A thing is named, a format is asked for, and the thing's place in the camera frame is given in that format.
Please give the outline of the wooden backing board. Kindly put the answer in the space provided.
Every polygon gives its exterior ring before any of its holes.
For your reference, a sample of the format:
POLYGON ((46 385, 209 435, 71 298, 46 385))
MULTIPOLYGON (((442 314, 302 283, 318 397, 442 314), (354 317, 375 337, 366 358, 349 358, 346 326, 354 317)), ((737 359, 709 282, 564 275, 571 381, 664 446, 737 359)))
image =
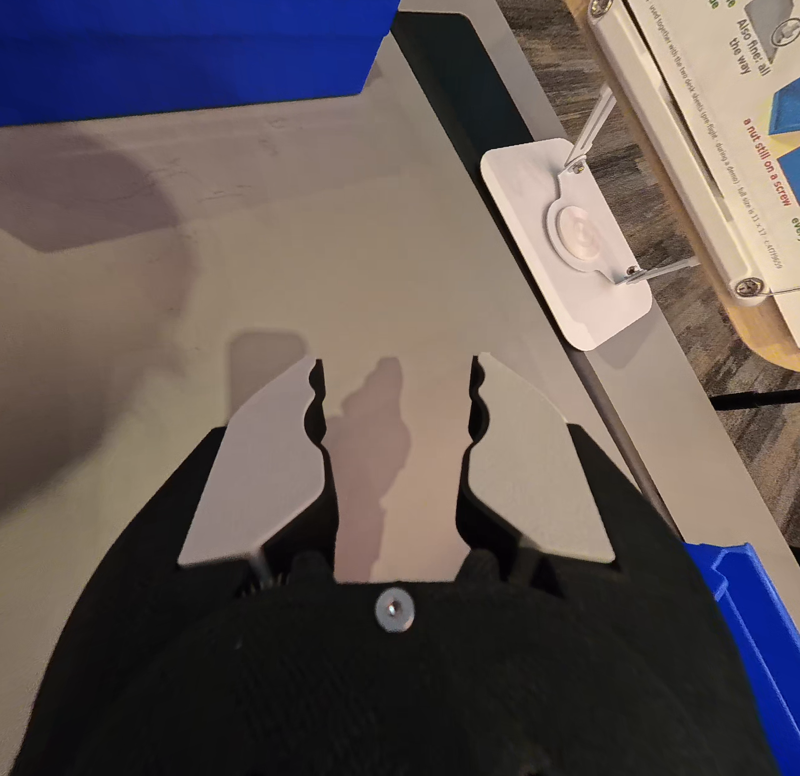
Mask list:
POLYGON ((698 256, 700 269, 722 304, 737 335, 766 361, 797 372, 798 346, 775 300, 769 298, 760 305, 747 305, 734 298, 720 275, 711 251, 706 247, 702 234, 695 228, 683 196, 677 190, 678 184, 673 179, 673 173, 670 168, 665 167, 662 154, 654 147, 654 138, 642 123, 638 108, 630 100, 630 91, 619 79, 620 70, 607 58, 595 32, 590 29, 589 9, 593 0, 564 1, 597 62, 603 81, 613 91, 625 125, 650 167, 678 228, 685 234, 692 253, 698 256))

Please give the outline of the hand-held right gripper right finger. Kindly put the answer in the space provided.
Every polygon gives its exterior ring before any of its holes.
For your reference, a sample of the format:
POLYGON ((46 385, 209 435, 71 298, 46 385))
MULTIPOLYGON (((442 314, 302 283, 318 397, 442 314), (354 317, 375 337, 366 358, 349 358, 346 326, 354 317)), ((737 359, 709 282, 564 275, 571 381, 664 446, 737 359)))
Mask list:
POLYGON ((512 564, 519 548, 610 564, 615 551, 561 411, 490 353, 473 357, 457 530, 512 564))

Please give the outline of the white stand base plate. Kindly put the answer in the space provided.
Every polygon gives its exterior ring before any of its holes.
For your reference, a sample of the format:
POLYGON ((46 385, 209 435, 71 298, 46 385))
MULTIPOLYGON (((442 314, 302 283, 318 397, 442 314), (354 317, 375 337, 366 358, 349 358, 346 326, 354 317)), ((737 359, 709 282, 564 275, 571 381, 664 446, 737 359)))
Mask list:
POLYGON ((605 85, 577 142, 563 138, 487 151, 482 179, 565 340, 601 344, 651 309, 649 281, 699 265, 690 257, 642 269, 587 155, 616 103, 605 85))

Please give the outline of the black rectangular desk mat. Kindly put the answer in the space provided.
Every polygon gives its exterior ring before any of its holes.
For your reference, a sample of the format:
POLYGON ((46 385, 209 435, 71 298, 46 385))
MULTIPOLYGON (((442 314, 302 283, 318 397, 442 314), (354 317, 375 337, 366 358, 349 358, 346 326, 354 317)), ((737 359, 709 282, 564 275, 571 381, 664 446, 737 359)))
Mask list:
POLYGON ((563 136, 544 96, 523 116, 463 14, 400 11, 391 32, 468 171, 490 150, 563 136))

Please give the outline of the blue plastic bin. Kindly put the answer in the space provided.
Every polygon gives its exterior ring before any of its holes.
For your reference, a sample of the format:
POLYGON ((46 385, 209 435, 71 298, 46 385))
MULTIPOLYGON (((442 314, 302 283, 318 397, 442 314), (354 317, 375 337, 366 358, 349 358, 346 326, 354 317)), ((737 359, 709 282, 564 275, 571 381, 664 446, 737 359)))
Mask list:
POLYGON ((799 774, 799 634, 755 548, 685 543, 736 642, 779 770, 799 774))
POLYGON ((355 95, 401 1, 1 0, 1 124, 355 95))

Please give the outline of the printed instruction sheet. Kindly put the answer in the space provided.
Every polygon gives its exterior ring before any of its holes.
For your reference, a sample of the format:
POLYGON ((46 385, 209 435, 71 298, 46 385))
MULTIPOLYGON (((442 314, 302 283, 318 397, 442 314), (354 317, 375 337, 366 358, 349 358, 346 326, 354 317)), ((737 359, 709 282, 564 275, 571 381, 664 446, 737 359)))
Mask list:
POLYGON ((626 0, 766 291, 798 295, 799 0, 626 0))

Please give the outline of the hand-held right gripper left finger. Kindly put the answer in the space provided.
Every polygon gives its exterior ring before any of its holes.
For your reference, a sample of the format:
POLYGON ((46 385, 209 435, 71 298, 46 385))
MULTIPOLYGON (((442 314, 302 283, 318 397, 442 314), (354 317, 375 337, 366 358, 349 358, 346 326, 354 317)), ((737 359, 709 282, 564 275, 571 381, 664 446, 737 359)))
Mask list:
POLYGON ((323 362, 293 364, 233 414, 177 565, 243 561, 263 585, 288 578, 300 553, 333 569, 338 501, 326 433, 323 362))

